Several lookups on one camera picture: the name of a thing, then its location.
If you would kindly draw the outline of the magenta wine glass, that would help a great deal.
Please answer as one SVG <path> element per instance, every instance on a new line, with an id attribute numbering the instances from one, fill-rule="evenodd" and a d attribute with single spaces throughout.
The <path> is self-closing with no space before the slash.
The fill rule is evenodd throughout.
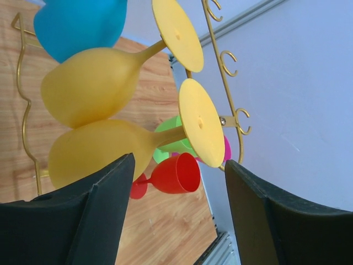
<path id="1" fill-rule="evenodd" d="M 224 135 L 224 146 L 225 146 L 225 153 L 224 153 L 223 163 L 225 163 L 227 160 L 231 159 L 231 156 L 232 156 L 231 146 L 230 146 L 230 143 L 225 135 Z M 176 156 L 178 154 L 179 153 L 177 153 L 177 152 L 173 152 L 173 153 L 171 153 L 171 156 Z M 201 160 L 198 157 L 196 157 L 195 159 L 199 162 L 204 163 L 203 160 Z"/>

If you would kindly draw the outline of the red wine glass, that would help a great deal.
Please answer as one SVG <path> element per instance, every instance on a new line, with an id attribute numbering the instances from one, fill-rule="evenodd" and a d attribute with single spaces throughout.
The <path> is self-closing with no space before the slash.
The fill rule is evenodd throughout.
<path id="1" fill-rule="evenodd" d="M 189 153 L 170 157 L 158 164 L 149 178 L 141 174 L 130 192 L 131 199 L 141 199 L 147 193 L 148 185 L 166 194 L 195 192 L 201 183 L 201 172 L 196 159 Z"/>

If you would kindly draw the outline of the yellow wine glass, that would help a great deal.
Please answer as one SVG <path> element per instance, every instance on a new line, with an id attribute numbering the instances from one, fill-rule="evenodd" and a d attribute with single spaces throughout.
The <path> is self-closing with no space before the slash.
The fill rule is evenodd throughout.
<path id="1" fill-rule="evenodd" d="M 204 87 L 192 78 L 179 89 L 181 125 L 152 132 L 127 120 L 107 119 L 70 130 L 59 136 L 49 152 L 52 185 L 65 187 L 98 172 L 126 154 L 133 154 L 137 179 L 147 168 L 156 148 L 188 139 L 208 166 L 221 166 L 224 136 L 216 107 Z"/>
<path id="2" fill-rule="evenodd" d="M 203 69 L 199 37 L 181 5 L 154 0 L 151 6 L 160 41 L 136 53 L 110 47 L 88 49 L 46 74 L 41 98 L 57 121 L 75 129 L 115 115 L 131 100 L 142 65 L 165 48 L 187 70 Z"/>

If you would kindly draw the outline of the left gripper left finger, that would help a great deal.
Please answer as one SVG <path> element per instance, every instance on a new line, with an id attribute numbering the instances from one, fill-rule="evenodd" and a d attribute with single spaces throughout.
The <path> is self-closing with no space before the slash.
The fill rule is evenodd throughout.
<path id="1" fill-rule="evenodd" d="M 1 204 L 1 263 L 114 264 L 134 168 L 124 155 L 28 202 Z"/>

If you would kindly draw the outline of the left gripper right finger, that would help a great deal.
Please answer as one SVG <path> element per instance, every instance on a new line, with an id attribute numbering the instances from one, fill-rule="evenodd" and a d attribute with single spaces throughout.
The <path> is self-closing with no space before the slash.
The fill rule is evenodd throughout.
<path id="1" fill-rule="evenodd" d="M 224 172 L 241 264 L 352 264 L 352 212 L 296 196 L 233 160 Z"/>

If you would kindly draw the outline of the green wine glass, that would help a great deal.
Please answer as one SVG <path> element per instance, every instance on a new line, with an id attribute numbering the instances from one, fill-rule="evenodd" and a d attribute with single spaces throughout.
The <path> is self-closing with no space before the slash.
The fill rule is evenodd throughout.
<path id="1" fill-rule="evenodd" d="M 159 124 L 155 129 L 155 132 L 161 132 L 161 131 L 173 129 L 179 126 L 181 126 L 181 118 L 179 115 L 177 115 Z M 158 147 L 153 153 L 153 159 L 155 160 L 156 163 L 161 163 L 162 161 L 168 159 L 170 157 L 170 154 L 173 152 L 176 152 L 176 153 L 188 152 L 192 154 L 194 157 L 196 157 L 196 153 L 192 149 L 189 140 L 182 139 L 182 140 L 173 142 L 171 144 Z"/>

